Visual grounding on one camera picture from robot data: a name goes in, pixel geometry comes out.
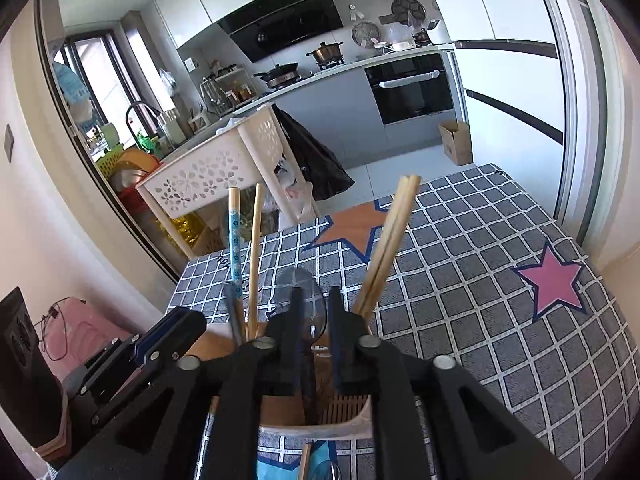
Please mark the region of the pink suitcase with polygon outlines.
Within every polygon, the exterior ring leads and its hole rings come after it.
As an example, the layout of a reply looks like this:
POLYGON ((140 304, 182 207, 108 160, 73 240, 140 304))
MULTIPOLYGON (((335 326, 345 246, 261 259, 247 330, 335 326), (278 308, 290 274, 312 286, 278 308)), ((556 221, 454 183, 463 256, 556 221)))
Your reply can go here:
POLYGON ((60 382, 114 338, 125 340, 130 336, 92 304, 76 297, 52 304, 35 329, 40 351, 60 382))

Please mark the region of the black built-in oven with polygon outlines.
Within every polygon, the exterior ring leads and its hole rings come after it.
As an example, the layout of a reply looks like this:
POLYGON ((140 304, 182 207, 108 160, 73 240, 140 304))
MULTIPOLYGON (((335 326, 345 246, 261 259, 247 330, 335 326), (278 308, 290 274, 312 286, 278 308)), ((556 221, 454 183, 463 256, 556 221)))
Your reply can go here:
POLYGON ((439 53, 378 64, 364 72, 384 125, 454 108, 439 53))

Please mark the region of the black wok pan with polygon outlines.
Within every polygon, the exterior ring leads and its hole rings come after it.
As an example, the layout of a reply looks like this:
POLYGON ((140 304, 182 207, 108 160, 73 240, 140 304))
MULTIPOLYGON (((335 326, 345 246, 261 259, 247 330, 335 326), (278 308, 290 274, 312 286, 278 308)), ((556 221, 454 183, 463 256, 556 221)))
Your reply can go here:
POLYGON ((298 64, 276 64, 268 72, 254 73, 254 76, 263 81, 270 90, 277 90, 299 80, 298 64))

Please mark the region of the plain wooden chopstick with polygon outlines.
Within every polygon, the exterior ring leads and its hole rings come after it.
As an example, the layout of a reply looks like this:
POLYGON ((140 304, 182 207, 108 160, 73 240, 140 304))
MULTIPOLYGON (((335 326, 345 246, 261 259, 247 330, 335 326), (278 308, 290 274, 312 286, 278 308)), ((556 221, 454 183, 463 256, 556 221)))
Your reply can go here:
POLYGON ((257 294, 258 294, 258 266, 259 239, 262 232, 262 194, 264 187, 256 184, 252 222, 252 239, 250 240, 250 284, 248 285, 248 338, 257 335, 257 294))

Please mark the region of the white perforated plastic chair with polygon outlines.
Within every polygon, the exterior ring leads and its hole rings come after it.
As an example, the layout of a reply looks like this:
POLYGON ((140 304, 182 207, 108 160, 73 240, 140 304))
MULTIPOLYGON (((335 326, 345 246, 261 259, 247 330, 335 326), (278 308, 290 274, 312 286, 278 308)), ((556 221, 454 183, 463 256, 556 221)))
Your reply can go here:
POLYGON ((258 183, 265 185, 288 223, 318 216, 312 184, 304 178, 272 104, 160 165, 136 189, 186 258, 193 260, 196 253, 172 220, 222 200, 230 188, 244 190, 258 183), (302 187, 299 204, 276 175, 282 159, 291 165, 295 182, 302 187))

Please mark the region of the white refrigerator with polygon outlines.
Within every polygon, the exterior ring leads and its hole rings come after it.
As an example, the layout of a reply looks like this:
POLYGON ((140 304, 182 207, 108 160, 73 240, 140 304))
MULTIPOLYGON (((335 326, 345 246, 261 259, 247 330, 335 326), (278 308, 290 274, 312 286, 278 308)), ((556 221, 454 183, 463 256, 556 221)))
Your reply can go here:
POLYGON ((436 0, 454 43, 477 165, 495 164, 547 212, 559 198, 565 102, 544 0, 436 0))

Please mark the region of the wooden chopstick pair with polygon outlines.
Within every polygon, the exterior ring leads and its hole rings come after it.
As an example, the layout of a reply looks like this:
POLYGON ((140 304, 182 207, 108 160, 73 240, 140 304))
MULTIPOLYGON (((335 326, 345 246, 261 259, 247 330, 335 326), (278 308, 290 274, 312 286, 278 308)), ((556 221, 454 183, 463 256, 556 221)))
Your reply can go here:
POLYGON ((360 292, 354 306, 352 307, 352 312, 355 314, 362 315, 367 298, 370 295, 370 292, 372 292, 373 285, 376 280, 376 274, 378 274, 378 271, 381 269, 384 252, 386 252, 386 246, 390 240, 390 236, 392 235, 394 224, 400 211, 400 205, 404 199, 408 185, 409 178, 407 176, 402 176, 398 182, 398 188, 396 190, 393 203, 387 211, 385 222, 382 227, 382 234, 378 239, 378 244, 375 246, 375 251, 373 252, 366 278, 362 283, 360 292))
POLYGON ((390 275, 390 268, 392 267, 393 261, 397 255, 400 242, 405 235, 409 217, 412 214, 416 191, 420 186, 421 178, 419 176, 413 174, 412 176, 407 177, 409 178, 409 185, 400 205, 400 211, 394 224, 392 235, 390 236, 390 240, 386 246, 386 252, 384 252, 381 269, 378 271, 378 274, 376 274, 376 280, 374 282, 372 292, 370 292, 366 305, 364 306, 364 310, 362 311, 362 315, 360 315, 366 321, 369 321, 369 318, 382 295, 384 285, 390 275))

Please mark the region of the black handled steel spoon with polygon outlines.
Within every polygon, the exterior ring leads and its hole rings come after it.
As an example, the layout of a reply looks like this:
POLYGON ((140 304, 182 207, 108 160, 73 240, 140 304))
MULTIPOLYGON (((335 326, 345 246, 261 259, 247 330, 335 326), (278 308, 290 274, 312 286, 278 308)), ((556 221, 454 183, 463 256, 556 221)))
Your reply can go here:
POLYGON ((232 338, 237 347, 245 342, 243 310, 233 282, 224 283, 224 302, 226 303, 232 338))

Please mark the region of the cardboard box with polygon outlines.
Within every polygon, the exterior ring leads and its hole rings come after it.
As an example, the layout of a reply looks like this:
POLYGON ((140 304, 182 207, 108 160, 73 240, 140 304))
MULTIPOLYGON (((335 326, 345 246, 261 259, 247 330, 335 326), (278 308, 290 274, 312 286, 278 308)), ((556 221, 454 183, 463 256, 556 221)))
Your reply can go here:
POLYGON ((438 130, 447 157, 457 166, 472 164, 473 151, 469 125, 466 122, 447 120, 438 125, 438 130))

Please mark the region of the beige plastic utensil holder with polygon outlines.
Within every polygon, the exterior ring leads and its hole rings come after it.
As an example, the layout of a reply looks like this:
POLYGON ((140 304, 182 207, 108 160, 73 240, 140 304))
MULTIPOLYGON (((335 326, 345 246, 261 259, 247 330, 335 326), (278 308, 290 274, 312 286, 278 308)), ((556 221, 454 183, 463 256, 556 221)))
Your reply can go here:
POLYGON ((333 385, 330 336, 323 334, 311 345, 316 385, 316 422, 305 418, 309 400, 294 380, 292 396, 264 396, 259 429, 264 434, 306 440, 347 441, 370 438, 373 434, 371 399, 368 396, 342 396, 333 385))

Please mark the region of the copper cooking pot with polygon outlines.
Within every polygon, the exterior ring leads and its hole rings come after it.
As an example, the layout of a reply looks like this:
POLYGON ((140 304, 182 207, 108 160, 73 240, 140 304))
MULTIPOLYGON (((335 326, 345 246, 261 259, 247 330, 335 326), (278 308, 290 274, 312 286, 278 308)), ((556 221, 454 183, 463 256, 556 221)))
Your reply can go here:
POLYGON ((317 49, 307 52, 307 56, 311 56, 314 62, 324 70, 330 66, 340 65, 344 63, 344 58, 341 51, 342 42, 334 42, 333 44, 327 44, 322 42, 317 49))

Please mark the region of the blue patterned chopstick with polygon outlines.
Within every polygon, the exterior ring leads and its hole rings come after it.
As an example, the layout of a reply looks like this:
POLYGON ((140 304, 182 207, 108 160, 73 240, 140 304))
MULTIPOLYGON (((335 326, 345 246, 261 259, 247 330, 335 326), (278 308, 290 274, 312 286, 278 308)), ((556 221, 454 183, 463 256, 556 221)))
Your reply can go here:
POLYGON ((231 281, 236 286, 236 292, 238 293, 238 298, 242 304, 244 321, 241 272, 240 190, 238 188, 229 188, 229 248, 231 281))

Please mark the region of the black range hood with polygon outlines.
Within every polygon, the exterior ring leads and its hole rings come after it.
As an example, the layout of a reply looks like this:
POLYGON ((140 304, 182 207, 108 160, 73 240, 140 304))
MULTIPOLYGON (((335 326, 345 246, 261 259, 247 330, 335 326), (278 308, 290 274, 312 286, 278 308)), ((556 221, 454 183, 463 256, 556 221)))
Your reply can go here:
POLYGON ((333 0, 254 0, 218 21, 252 62, 343 27, 333 0))

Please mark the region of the grey checked tablecloth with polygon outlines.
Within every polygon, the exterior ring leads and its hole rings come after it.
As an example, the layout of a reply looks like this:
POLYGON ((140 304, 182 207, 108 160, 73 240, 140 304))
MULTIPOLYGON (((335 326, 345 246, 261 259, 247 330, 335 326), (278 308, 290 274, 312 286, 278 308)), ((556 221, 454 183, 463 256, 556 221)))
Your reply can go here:
POLYGON ((639 409, 639 350, 574 240, 504 171, 424 183, 371 330, 407 354, 453 356, 578 479, 610 460, 639 409), (519 266, 578 266, 579 309, 534 313, 519 266))

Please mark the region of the black jacket on chair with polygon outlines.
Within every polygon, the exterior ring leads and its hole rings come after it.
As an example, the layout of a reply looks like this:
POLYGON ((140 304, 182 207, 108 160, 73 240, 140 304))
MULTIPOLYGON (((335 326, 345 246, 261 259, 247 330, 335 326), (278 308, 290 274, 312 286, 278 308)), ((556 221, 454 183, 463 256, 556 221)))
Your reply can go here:
POLYGON ((355 184, 336 156, 302 124, 277 105, 273 105, 272 109, 288 139, 300 171, 312 184, 315 200, 328 200, 346 192, 355 184))

